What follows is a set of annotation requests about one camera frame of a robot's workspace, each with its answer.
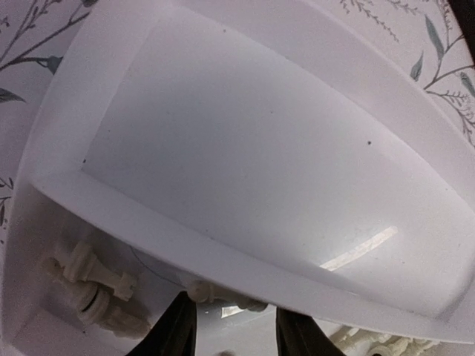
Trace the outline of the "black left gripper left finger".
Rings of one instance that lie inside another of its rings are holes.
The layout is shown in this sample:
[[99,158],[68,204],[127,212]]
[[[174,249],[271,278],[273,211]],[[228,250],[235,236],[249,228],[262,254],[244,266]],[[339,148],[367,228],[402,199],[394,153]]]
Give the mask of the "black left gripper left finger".
[[127,356],[195,355],[195,302],[181,291]]

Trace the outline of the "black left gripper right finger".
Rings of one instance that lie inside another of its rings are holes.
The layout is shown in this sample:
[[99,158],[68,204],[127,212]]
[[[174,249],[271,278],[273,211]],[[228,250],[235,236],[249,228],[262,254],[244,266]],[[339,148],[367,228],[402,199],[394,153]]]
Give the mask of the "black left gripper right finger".
[[344,356],[308,315],[277,307],[275,327],[279,356]]

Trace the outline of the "white plastic tray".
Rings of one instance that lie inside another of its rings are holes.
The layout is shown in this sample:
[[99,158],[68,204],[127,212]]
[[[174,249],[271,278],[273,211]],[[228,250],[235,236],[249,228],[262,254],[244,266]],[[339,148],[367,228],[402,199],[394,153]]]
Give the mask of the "white plastic tray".
[[320,1],[94,1],[1,226],[1,353],[127,355],[84,325],[76,244],[151,328],[202,280],[195,355],[278,355],[276,308],[344,355],[474,353],[474,140]]

